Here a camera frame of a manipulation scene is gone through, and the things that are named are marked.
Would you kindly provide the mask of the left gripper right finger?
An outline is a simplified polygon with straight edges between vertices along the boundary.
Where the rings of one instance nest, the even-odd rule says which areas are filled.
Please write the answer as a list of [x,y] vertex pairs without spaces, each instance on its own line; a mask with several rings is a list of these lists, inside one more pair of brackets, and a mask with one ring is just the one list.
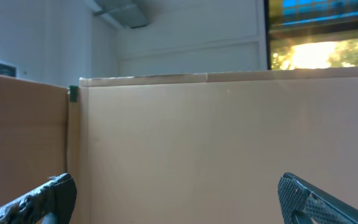
[[358,224],[358,209],[290,172],[278,183],[285,224]]

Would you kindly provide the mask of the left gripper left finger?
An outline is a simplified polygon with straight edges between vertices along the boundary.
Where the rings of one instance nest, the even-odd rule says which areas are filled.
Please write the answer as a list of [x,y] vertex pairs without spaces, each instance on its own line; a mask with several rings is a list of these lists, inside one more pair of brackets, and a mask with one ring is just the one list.
[[63,173],[0,207],[0,224],[69,224],[77,196],[74,178]]

